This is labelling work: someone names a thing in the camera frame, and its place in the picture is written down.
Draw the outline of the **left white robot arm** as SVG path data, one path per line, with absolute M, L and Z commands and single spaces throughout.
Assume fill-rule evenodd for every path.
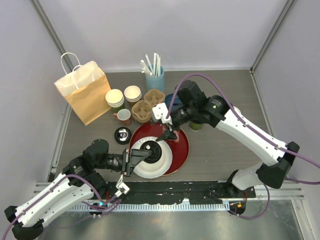
M 122 154 L 111 154 L 106 140 L 94 140 L 82 155 L 72 159 L 50 185 L 35 197 L 20 206 L 5 209 L 5 216 L 10 222 L 7 230 L 12 231 L 17 240 L 34 240 L 45 227 L 71 207 L 93 198 L 102 201 L 107 194 L 108 184 L 97 172 L 98 169 L 120 173 L 117 192 L 104 201 L 107 205 L 129 192 L 123 177 L 130 175 L 151 154 L 149 148 L 126 148 Z

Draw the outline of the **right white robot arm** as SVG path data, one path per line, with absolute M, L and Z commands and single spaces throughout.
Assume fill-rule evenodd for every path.
M 236 198 L 256 185 L 265 184 L 273 189 L 282 186 L 294 163 L 294 154 L 300 149 L 297 143 L 273 138 L 253 125 L 223 97 L 207 97 L 194 81 L 183 82 L 177 95 L 181 101 L 178 109 L 170 112 L 165 103 L 152 108 L 153 121 L 163 126 L 163 134 L 157 141 L 177 140 L 180 126 L 187 122 L 208 124 L 238 140 L 261 160 L 252 167 L 232 172 L 225 186 L 230 197 Z

